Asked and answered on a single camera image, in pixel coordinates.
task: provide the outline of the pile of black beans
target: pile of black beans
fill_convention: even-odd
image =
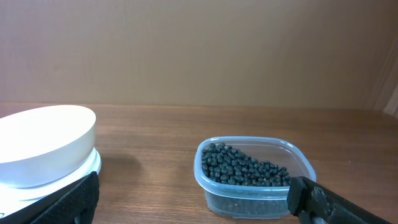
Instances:
[[[201,169],[210,180],[229,185],[281,187],[289,186],[291,179],[286,167],[259,162],[225,143],[203,149]]]

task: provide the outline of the brown tabletop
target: brown tabletop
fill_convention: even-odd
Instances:
[[[32,103],[0,103],[0,117]],[[94,223],[298,223],[233,220],[207,209],[193,176],[199,143],[267,136],[295,144],[317,182],[398,223],[398,121],[372,111],[85,105],[97,114],[100,198]]]

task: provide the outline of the white bowl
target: white bowl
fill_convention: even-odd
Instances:
[[[47,106],[0,119],[0,184],[34,187],[77,169],[95,141],[94,112]]]

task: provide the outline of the bowl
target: bowl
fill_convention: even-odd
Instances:
[[[95,141],[94,112],[46,106],[0,119],[0,184],[35,187],[80,167]]]
[[[287,209],[287,187],[250,187],[227,185],[214,182],[201,169],[201,152],[210,143],[224,142],[240,149],[259,161],[271,161],[285,166],[292,177],[305,176],[316,181],[317,176],[309,161],[293,144],[275,138],[230,136],[214,137],[203,141],[195,156],[194,174],[205,190],[208,208],[214,213],[232,218],[282,218],[289,214]]]

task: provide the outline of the wall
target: wall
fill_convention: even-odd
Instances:
[[[396,15],[396,0],[3,0],[0,101],[370,108]]]

